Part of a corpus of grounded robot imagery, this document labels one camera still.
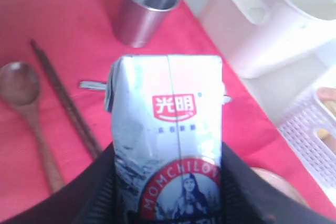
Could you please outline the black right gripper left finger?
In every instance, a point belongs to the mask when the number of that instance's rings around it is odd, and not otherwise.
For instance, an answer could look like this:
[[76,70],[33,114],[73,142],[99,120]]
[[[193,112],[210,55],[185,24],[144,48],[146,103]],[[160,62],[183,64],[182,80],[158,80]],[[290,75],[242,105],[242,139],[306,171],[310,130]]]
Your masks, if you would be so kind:
[[68,185],[2,223],[117,223],[114,157],[110,144]]

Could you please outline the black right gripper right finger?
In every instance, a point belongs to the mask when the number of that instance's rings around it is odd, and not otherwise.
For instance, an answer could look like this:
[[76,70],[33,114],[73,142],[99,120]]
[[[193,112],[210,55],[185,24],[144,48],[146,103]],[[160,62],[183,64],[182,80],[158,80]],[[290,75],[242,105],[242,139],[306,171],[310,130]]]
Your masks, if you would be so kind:
[[222,143],[220,171],[223,223],[335,223],[272,187],[226,143]]

